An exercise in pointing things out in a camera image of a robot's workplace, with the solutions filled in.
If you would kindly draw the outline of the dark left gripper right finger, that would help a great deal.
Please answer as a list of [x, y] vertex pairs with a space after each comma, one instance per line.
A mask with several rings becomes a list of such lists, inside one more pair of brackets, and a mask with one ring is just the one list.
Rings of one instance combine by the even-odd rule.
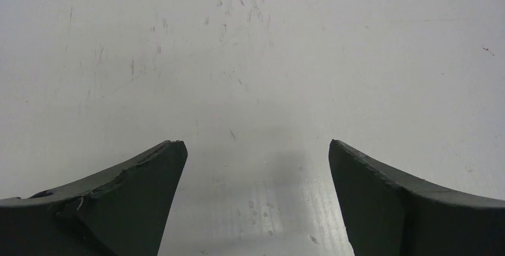
[[504, 201], [428, 182], [339, 140], [329, 165], [356, 255], [504, 254]]

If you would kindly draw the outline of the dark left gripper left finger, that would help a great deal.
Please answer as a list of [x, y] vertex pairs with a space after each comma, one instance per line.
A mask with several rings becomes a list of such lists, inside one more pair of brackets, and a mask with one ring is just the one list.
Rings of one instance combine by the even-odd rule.
[[1, 200], [2, 255], [157, 255], [188, 151], [164, 141], [29, 198]]

